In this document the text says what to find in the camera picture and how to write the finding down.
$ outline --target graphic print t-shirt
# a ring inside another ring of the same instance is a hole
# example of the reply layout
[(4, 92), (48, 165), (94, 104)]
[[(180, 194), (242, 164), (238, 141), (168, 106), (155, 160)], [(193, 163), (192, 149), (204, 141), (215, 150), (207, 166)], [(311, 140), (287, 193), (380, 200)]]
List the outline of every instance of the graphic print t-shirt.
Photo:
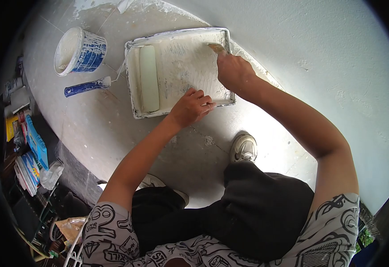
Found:
[(208, 235), (157, 246), (139, 257), (129, 212), (115, 203), (100, 202), (84, 229), (83, 266), (161, 267), (170, 259), (182, 258), (192, 267), (343, 267), (356, 252), (358, 215), (357, 194), (335, 196), (309, 214), (294, 247), (272, 262), (245, 258)]

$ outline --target blue and white bucket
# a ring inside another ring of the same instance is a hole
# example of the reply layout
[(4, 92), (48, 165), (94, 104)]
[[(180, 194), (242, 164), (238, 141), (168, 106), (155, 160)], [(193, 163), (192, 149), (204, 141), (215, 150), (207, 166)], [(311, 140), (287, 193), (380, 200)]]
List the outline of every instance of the blue and white bucket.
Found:
[(107, 53), (104, 37), (80, 27), (69, 29), (59, 41), (55, 51), (55, 72), (65, 76), (71, 72), (93, 72)]

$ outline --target black pants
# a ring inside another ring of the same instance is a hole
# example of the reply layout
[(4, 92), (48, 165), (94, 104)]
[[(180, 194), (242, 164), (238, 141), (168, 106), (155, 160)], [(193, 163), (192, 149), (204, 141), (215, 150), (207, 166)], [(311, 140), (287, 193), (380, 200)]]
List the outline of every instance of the black pants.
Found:
[(184, 200), (169, 187), (136, 191), (132, 220), (141, 255), (205, 234), (248, 258), (281, 259), (307, 220), (313, 191), (301, 180), (263, 173), (248, 161), (227, 166), (224, 186), (221, 200), (198, 209), (184, 209)]

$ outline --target white wire rack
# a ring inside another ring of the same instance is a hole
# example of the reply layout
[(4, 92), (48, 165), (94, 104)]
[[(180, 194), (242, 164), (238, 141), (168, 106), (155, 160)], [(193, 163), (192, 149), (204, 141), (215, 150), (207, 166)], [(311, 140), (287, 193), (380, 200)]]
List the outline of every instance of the white wire rack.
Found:
[(65, 258), (63, 267), (67, 267), (70, 259), (74, 260), (73, 267), (78, 267), (78, 266), (81, 267), (82, 266), (83, 260), (82, 260), (82, 257), (80, 256), (80, 254), (82, 253), (83, 242), (80, 244), (80, 249), (79, 249), (79, 252), (77, 254), (73, 250), (74, 250), (74, 247), (76, 246), (77, 241), (79, 240), (80, 236), (82, 235), (83, 229), (85, 228), (85, 224), (87, 223), (88, 218), (89, 218), (89, 215), (86, 217), (85, 222), (83, 223), (82, 227), (80, 227), (80, 230), (77, 233), (77, 237), (74, 240), (73, 244), (71, 245), (69, 252), (67, 253), (67, 258)]

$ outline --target white sneaker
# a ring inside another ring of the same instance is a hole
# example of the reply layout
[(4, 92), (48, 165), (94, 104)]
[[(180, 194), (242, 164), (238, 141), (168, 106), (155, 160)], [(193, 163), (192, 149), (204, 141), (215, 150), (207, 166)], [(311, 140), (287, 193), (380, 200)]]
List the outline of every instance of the white sneaker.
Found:
[[(141, 184), (138, 186), (137, 190), (145, 187), (165, 187), (165, 183), (162, 182), (159, 178), (154, 175), (147, 174), (142, 180)], [(184, 199), (185, 206), (188, 205), (189, 197), (187, 194), (182, 193), (181, 191), (175, 190), (174, 192), (180, 195)]]
[(230, 150), (230, 162), (249, 160), (255, 162), (258, 156), (257, 142), (248, 134), (237, 136)]

